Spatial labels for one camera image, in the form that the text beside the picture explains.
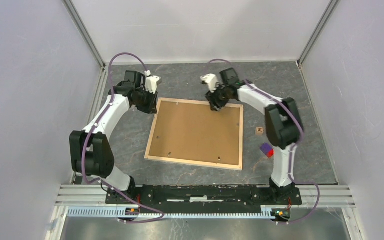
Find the white photo frame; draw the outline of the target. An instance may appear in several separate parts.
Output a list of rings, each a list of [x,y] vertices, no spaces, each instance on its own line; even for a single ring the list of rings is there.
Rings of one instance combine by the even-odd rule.
[[[244,107],[212,111],[207,101],[159,98],[145,159],[241,171]]]

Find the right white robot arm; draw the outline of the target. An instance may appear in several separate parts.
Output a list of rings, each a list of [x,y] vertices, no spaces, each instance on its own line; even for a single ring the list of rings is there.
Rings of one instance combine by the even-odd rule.
[[[234,68],[209,73],[200,77],[207,85],[205,98],[212,111],[219,112],[230,100],[245,103],[264,116],[265,132],[273,149],[273,171],[269,179],[269,199],[282,204],[295,188],[294,164],[298,142],[304,135],[304,127],[293,98],[273,96],[249,80],[241,80]]]

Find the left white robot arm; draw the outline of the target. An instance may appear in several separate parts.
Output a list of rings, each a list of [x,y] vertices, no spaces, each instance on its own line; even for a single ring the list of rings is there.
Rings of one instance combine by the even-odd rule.
[[[72,170],[85,178],[101,181],[113,191],[118,190],[117,196],[125,204],[136,200],[136,183],[115,166],[109,139],[131,107],[145,114],[157,113],[157,89],[161,81],[148,70],[145,73],[127,70],[124,80],[110,89],[94,119],[83,130],[74,130],[69,136]]]

